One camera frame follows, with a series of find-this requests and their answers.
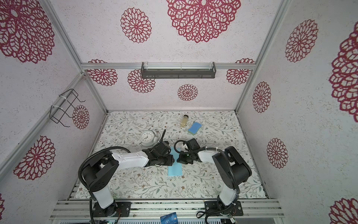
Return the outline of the light blue paper sheet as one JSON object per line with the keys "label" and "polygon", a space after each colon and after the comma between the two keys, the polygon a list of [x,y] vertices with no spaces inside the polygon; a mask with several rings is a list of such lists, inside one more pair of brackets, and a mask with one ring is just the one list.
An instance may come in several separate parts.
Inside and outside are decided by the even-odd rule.
{"label": "light blue paper sheet", "polygon": [[179,153],[177,153],[173,147],[171,147],[171,155],[173,155],[174,163],[172,166],[168,167],[168,176],[169,177],[175,177],[175,176],[182,176],[182,164],[178,163],[177,160],[179,158]]}

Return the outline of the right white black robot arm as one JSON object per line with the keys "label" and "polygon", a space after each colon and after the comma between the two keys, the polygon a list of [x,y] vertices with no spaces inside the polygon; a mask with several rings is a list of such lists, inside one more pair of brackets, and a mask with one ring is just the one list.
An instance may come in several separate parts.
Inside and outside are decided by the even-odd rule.
{"label": "right white black robot arm", "polygon": [[236,204],[240,194],[239,185],[252,176],[252,170],[235,147],[229,146],[224,150],[200,147],[196,139],[191,139],[176,141],[173,149],[179,154],[178,163],[187,165],[197,161],[214,164],[225,184],[218,196],[217,206],[223,210]]}

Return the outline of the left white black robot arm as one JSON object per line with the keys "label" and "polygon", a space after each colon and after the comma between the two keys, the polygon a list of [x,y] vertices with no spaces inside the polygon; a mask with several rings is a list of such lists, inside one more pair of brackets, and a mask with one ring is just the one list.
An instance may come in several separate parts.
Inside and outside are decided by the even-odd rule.
{"label": "left white black robot arm", "polygon": [[104,210],[114,205],[108,184],[117,170],[172,166],[174,157],[170,152],[167,142],[159,142],[154,147],[133,153],[120,146],[108,147],[85,159],[79,167],[78,178],[92,200]]}

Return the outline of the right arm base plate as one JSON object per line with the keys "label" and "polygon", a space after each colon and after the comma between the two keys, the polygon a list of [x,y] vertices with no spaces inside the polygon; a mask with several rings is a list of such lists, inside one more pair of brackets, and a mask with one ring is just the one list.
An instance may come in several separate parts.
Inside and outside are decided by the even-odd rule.
{"label": "right arm base plate", "polygon": [[230,205],[219,205],[217,201],[205,201],[205,212],[216,212],[219,216],[243,216],[243,208],[239,201],[231,203]]}

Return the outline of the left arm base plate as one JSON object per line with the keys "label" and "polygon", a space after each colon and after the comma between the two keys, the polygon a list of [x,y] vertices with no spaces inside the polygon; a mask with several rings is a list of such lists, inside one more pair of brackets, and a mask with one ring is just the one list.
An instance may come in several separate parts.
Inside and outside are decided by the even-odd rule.
{"label": "left arm base plate", "polygon": [[91,214],[93,217],[128,217],[130,210],[131,202],[114,202],[105,209],[96,202],[91,209]]}

